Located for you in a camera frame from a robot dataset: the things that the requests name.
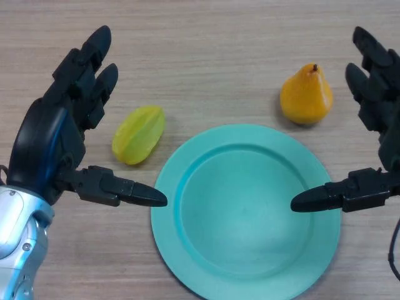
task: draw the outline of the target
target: pear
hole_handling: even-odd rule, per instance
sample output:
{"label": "pear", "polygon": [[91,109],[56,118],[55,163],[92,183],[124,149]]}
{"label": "pear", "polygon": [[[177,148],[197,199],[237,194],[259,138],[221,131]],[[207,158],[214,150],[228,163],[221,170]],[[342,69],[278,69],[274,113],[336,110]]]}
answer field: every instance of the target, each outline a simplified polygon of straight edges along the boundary
{"label": "pear", "polygon": [[283,114],[298,124],[319,122],[333,104],[331,88],[317,64],[305,65],[286,80],[280,98]]}

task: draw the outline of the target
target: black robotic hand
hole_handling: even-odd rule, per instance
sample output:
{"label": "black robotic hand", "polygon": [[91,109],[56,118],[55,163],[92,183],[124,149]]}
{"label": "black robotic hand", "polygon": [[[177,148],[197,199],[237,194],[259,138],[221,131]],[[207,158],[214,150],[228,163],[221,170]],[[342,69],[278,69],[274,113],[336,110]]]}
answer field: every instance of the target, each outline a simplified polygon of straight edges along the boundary
{"label": "black robotic hand", "polygon": [[[387,172],[372,168],[352,171],[341,182],[328,182],[298,194],[291,202],[297,212],[323,211],[342,208],[344,212],[383,206],[391,196],[400,195],[400,57],[393,49],[386,50],[365,29],[356,27],[353,43],[362,54],[362,67],[367,77],[355,64],[346,68],[346,81],[360,104],[358,116],[370,131],[379,133],[379,158]],[[395,228],[389,263],[394,266],[394,243],[400,229]]]}
{"label": "black robotic hand", "polygon": [[80,50],[72,49],[55,70],[53,84],[42,98],[33,102],[19,129],[7,185],[32,191],[50,205],[63,191],[111,206],[118,206],[121,201],[144,206],[167,205],[163,193],[118,178],[110,169],[89,166],[76,170],[86,151],[84,132],[99,124],[104,105],[118,80],[115,64],[95,78],[110,45],[110,29],[100,27]]}

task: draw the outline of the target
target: black cable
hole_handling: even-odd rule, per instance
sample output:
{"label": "black cable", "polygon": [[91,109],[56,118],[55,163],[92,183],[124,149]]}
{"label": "black cable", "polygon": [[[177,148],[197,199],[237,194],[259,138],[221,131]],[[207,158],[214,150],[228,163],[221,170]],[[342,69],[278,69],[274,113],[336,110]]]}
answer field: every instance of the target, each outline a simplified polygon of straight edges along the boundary
{"label": "black cable", "polygon": [[0,164],[0,186],[5,185],[5,183],[3,182],[3,180],[1,180],[1,171],[3,171],[4,173],[8,173],[8,168],[6,166],[3,166],[2,164]]}
{"label": "black cable", "polygon": [[390,242],[390,247],[389,247],[389,254],[387,255],[387,260],[389,261],[390,268],[392,269],[393,274],[395,275],[395,277],[398,280],[400,280],[400,273],[396,269],[396,266],[394,265],[394,254],[393,254],[393,251],[394,251],[394,245],[396,243],[396,238],[398,236],[399,230],[400,230],[400,219],[397,222],[396,227],[394,228],[394,232],[393,232],[393,235],[392,235],[392,241]]}

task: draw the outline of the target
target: tabletop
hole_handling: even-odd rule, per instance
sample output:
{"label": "tabletop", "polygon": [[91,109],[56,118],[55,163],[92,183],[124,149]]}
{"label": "tabletop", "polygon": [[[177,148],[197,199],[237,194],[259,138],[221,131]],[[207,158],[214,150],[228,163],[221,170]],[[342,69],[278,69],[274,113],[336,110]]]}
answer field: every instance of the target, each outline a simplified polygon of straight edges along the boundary
{"label": "tabletop", "polygon": [[[112,46],[104,64],[117,64],[119,81],[100,125],[87,134],[82,166],[153,185],[191,136],[255,123],[301,141],[334,181],[353,169],[378,168],[378,135],[358,119],[344,70],[361,62],[351,42],[357,25],[400,51],[399,14],[397,0],[2,0],[0,163],[8,163],[27,108],[52,83],[61,59],[107,24]],[[334,106],[304,128],[282,117],[278,97],[285,79],[311,62],[324,68]],[[165,132],[144,163],[125,166],[111,152],[113,134],[146,104],[163,107]],[[397,201],[342,214],[334,260],[299,299],[398,299],[400,284],[387,262]],[[106,207],[66,192],[54,209],[37,299],[197,299],[158,254],[148,208]]]}

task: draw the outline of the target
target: plastic plate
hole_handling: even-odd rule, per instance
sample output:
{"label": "plastic plate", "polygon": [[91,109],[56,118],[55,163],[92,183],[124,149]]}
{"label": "plastic plate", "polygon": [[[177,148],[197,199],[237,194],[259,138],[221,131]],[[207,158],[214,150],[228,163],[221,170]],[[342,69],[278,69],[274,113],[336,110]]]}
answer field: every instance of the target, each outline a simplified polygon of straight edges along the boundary
{"label": "plastic plate", "polygon": [[339,240],[339,210],[296,213],[291,199],[330,181],[307,148],[273,129],[217,127],[183,144],[151,209],[162,258],[206,299],[292,299],[323,274]]}

